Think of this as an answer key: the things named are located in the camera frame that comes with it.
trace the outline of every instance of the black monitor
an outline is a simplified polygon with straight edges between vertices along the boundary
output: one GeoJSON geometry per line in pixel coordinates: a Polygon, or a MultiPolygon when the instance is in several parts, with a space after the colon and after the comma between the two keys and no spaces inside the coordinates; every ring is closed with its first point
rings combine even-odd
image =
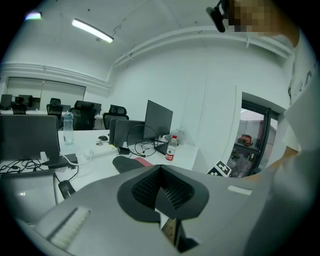
{"type": "Polygon", "coordinates": [[[41,98],[32,97],[32,105],[28,107],[28,110],[40,110],[41,98]]]}
{"type": "Polygon", "coordinates": [[[12,94],[2,94],[0,105],[2,110],[9,110],[12,105],[12,94]]]}
{"type": "Polygon", "coordinates": [[[173,114],[173,111],[148,100],[143,139],[153,139],[158,136],[169,134],[173,114]]]}
{"type": "Polygon", "coordinates": [[[23,98],[22,104],[26,105],[27,107],[32,107],[32,95],[21,95],[19,97],[23,98]]]}

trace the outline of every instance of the computer monitor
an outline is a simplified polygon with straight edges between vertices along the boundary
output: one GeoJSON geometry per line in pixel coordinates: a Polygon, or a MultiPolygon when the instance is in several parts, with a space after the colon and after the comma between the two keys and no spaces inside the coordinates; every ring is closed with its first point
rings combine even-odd
{"type": "Polygon", "coordinates": [[[32,105],[27,110],[40,110],[41,98],[32,97],[32,105]]]}
{"type": "Polygon", "coordinates": [[[63,107],[62,112],[69,112],[70,109],[71,109],[71,106],[70,106],[70,105],[62,105],[62,104],[61,104],[60,106],[63,107]]]}
{"type": "Polygon", "coordinates": [[[153,139],[169,134],[173,114],[173,111],[148,100],[143,139],[153,139]]]}
{"type": "Polygon", "coordinates": [[[19,97],[23,98],[22,104],[25,104],[27,107],[32,107],[32,95],[21,95],[19,97]]]}
{"type": "Polygon", "coordinates": [[[2,94],[0,105],[2,110],[9,110],[12,105],[12,94],[2,94]]]}

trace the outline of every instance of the ceiling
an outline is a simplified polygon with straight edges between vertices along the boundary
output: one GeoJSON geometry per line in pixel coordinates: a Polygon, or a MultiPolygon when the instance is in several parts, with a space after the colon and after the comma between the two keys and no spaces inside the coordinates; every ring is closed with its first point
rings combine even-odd
{"type": "Polygon", "coordinates": [[[42,20],[24,22],[24,43],[60,47],[115,61],[125,52],[161,34],[189,27],[212,26],[206,13],[218,0],[48,0],[36,11],[42,20]],[[82,20],[114,37],[112,43],[72,26],[82,20]]]}

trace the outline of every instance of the window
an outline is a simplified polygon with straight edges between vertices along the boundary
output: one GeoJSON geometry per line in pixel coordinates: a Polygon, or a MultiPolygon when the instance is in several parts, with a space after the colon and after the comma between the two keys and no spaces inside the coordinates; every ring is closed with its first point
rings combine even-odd
{"type": "Polygon", "coordinates": [[[250,176],[267,166],[276,138],[277,119],[278,115],[269,108],[242,102],[239,127],[227,162],[232,177],[250,176]]]}
{"type": "Polygon", "coordinates": [[[40,98],[41,111],[47,111],[47,104],[51,98],[61,100],[62,105],[73,107],[76,101],[83,101],[86,88],[69,83],[55,82],[41,79],[11,77],[8,81],[6,94],[13,97],[32,95],[40,98]]]}

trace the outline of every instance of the monitor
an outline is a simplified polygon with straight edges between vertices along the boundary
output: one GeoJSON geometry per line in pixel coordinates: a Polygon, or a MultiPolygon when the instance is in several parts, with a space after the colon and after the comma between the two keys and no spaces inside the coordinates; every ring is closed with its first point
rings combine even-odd
{"type": "Polygon", "coordinates": [[[62,105],[62,104],[61,104],[60,106],[63,107],[62,112],[69,112],[70,109],[71,109],[71,106],[70,106],[70,105],[62,105]]]}
{"type": "Polygon", "coordinates": [[[28,107],[28,110],[40,110],[41,98],[32,97],[32,105],[28,107]]]}
{"type": "Polygon", "coordinates": [[[21,95],[19,97],[23,98],[22,104],[25,104],[27,107],[32,107],[32,95],[21,95]]]}
{"type": "Polygon", "coordinates": [[[173,111],[148,100],[143,139],[153,139],[169,134],[173,114],[173,111]]]}
{"type": "Polygon", "coordinates": [[[2,110],[9,110],[12,105],[12,94],[2,94],[0,105],[2,110]]]}

